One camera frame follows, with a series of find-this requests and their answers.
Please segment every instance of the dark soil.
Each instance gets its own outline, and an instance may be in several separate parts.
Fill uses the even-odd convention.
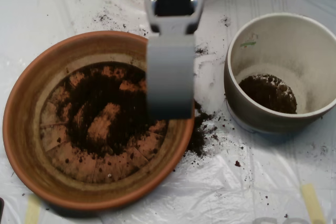
[[[103,68],[106,66],[116,73],[121,71],[124,77],[118,79],[115,76],[103,75]],[[57,115],[62,118],[64,108],[71,104],[68,118],[63,119],[68,121],[67,133],[73,146],[98,157],[104,157],[107,152],[119,155],[123,153],[129,139],[138,139],[137,137],[144,135],[149,127],[156,123],[156,120],[150,119],[147,114],[145,92],[119,89],[122,81],[140,87],[139,82],[145,79],[143,70],[124,63],[103,62],[86,66],[77,72],[82,73],[84,78],[75,87],[70,83],[70,77],[61,83],[70,96],[57,106]],[[89,127],[97,117],[102,116],[108,104],[118,105],[119,113],[108,126],[106,139],[92,139],[88,134]]]
[[[242,90],[255,102],[277,112],[296,114],[297,103],[289,86],[270,74],[255,74],[242,80]]]
[[[193,133],[191,135],[187,151],[191,151],[196,153],[198,156],[202,156],[202,154],[204,154],[203,147],[205,144],[206,127],[201,127],[201,125],[204,121],[211,120],[213,116],[204,113],[202,111],[201,105],[196,101],[195,101],[195,110],[197,110],[199,115],[195,117]]]

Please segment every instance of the spilled soil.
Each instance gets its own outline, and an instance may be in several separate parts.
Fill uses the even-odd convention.
[[[195,117],[193,133],[190,138],[187,151],[191,151],[196,153],[198,156],[202,156],[204,154],[203,147],[206,140],[206,126],[202,126],[202,123],[211,120],[213,118],[213,115],[208,115],[204,113],[201,105],[196,101],[195,110],[199,113],[199,115]]]

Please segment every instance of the green mark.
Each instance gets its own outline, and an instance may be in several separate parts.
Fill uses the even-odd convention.
[[[252,41],[252,42],[245,42],[245,43],[240,44],[240,46],[241,46],[241,47],[252,46],[252,45],[254,45],[255,43],[256,43],[255,41]]]

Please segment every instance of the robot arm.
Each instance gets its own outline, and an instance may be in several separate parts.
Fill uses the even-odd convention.
[[[148,106],[156,119],[193,115],[194,32],[204,0],[145,0],[151,29],[147,46]]]

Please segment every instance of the table surface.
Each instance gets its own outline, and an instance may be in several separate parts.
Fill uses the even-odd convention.
[[[143,0],[0,0],[0,5],[1,113],[22,71],[55,43],[97,30],[152,35]],[[309,223],[300,192],[309,183],[327,223],[332,223],[336,111],[300,133],[269,136],[243,130],[226,106],[227,46],[245,22],[271,12],[307,15],[336,33],[336,0],[206,0],[196,32],[196,47],[203,53],[195,57],[195,99],[205,112],[215,113],[205,124],[217,127],[219,141],[207,135],[203,158],[187,153],[176,172],[135,204],[97,218],[69,218],[36,200],[13,172],[1,141],[2,223]],[[102,15],[109,18],[101,20]]]

